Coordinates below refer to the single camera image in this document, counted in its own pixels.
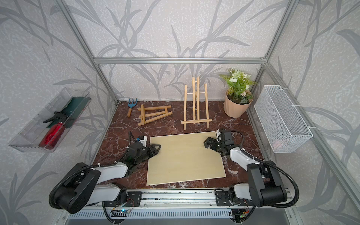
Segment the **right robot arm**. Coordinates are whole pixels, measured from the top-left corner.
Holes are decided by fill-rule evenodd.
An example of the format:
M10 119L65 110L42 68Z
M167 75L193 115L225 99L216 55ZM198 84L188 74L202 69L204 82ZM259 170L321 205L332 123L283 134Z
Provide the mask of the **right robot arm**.
M241 199L250 200L254 206L271 206L287 208L293 206L288 202L286 188L281 179L284 171L272 161L261 160L243 148L244 136L236 130L218 129L216 137L204 140L204 147L229 157L247 172L247 183L236 184L229 188L229 201L236 205Z

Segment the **plywood board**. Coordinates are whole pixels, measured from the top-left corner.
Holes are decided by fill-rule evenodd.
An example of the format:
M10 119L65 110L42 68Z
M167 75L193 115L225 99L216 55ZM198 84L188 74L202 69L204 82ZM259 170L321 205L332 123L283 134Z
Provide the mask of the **plywood board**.
M151 137L150 144L159 144L161 148L149 159L147 185L226 177L221 155L204 147L208 137L216 138L216 133Z

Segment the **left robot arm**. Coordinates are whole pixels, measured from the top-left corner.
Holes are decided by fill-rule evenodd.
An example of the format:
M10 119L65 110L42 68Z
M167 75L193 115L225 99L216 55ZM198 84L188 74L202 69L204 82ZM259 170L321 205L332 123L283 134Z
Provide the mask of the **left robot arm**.
M101 183L130 176L139 164L158 155L160 149L160 144L144 147L142 142L134 142L120 161L108 165L76 164L50 192L49 205L75 214L100 202L125 203L126 188Z

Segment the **wooden easel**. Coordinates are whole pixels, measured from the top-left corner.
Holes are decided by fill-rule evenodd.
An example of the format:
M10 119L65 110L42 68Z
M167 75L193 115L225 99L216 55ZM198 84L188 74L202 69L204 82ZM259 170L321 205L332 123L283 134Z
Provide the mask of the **wooden easel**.
M205 111L206 111L206 118L200 119L200 94L204 94L205 96ZM192 95L192 104L193 104L193 120L187 120L187 102L188 102L188 95ZM209 117L209 105L208 105L208 87L207 84L204 84L204 92L200 92L200 78L192 77L192 92L188 93L188 86L185 85L184 91L184 118L181 122L183 124L183 129L186 130L188 124L200 124L206 123L207 128L210 127L210 122L212 119Z
M173 113L169 111L169 109L171 109L171 106L145 107L144 104L142 104L140 108L138 108L138 111L141 113L139 116L141 121L138 123L138 126L143 126L172 115Z

